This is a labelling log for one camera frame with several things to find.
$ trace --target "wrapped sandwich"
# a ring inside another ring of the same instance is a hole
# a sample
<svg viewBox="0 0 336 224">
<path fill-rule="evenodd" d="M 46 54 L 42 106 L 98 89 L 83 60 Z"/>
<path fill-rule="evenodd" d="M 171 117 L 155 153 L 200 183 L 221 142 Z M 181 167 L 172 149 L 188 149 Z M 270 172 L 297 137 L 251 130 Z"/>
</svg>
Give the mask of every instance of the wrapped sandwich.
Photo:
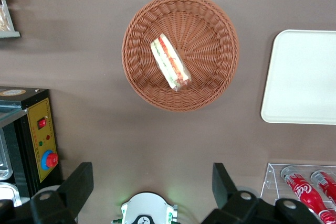
<svg viewBox="0 0 336 224">
<path fill-rule="evenodd" d="M 191 82 L 191 76 L 175 48 L 164 34 L 151 43 L 156 63 L 169 86 L 178 91 Z"/>
</svg>

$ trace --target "coca-cola logo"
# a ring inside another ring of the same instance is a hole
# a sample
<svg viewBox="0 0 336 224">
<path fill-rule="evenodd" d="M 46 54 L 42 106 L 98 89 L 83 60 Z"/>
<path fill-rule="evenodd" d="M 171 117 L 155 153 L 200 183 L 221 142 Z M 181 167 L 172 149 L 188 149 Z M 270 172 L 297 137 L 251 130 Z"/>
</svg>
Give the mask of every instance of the coca-cola logo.
<svg viewBox="0 0 336 224">
<path fill-rule="evenodd" d="M 295 194 L 296 194 L 296 196 L 298 196 L 298 198 L 300 198 L 301 195 L 302 195 L 304 192 L 306 192 L 306 193 L 308 194 L 308 193 L 311 192 L 311 190 L 312 190 L 311 185 L 309 185 L 309 184 L 303 184 L 303 185 L 300 185 L 300 186 L 298 186 L 298 187 L 296 188 L 296 190 L 295 190 Z"/>
</svg>

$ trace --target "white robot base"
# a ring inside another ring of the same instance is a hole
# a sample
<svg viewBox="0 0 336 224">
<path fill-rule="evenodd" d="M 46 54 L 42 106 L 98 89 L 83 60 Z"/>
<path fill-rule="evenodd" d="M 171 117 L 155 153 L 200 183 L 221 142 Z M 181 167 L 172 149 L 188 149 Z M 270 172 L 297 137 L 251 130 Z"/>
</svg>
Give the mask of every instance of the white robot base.
<svg viewBox="0 0 336 224">
<path fill-rule="evenodd" d="M 139 193 L 121 206 L 121 224 L 171 224 L 177 221 L 177 205 L 169 205 L 154 193 Z"/>
</svg>

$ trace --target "plastic wrap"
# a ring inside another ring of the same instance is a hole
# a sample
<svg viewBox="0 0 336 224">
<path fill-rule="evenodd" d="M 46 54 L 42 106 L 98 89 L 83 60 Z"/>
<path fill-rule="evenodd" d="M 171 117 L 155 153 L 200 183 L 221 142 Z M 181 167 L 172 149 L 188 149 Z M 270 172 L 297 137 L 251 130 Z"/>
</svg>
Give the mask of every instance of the plastic wrap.
<svg viewBox="0 0 336 224">
<path fill-rule="evenodd" d="M 0 31 L 10 31 L 4 6 L 0 4 Z"/>
<path fill-rule="evenodd" d="M 186 88 L 191 83 L 191 75 L 176 49 L 164 34 L 151 43 L 156 63 L 174 91 Z"/>
</svg>

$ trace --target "red switch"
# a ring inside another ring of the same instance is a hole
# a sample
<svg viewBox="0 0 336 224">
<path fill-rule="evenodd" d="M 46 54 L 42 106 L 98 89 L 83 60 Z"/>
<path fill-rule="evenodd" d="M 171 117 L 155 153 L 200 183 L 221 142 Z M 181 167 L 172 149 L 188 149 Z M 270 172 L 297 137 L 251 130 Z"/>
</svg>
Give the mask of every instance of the red switch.
<svg viewBox="0 0 336 224">
<path fill-rule="evenodd" d="M 45 118 L 42 118 L 37 121 L 38 129 L 42 129 L 46 125 L 47 125 L 47 120 Z"/>
<path fill-rule="evenodd" d="M 55 167 L 58 163 L 58 155 L 56 153 L 50 153 L 47 156 L 46 165 L 50 167 Z"/>
</svg>

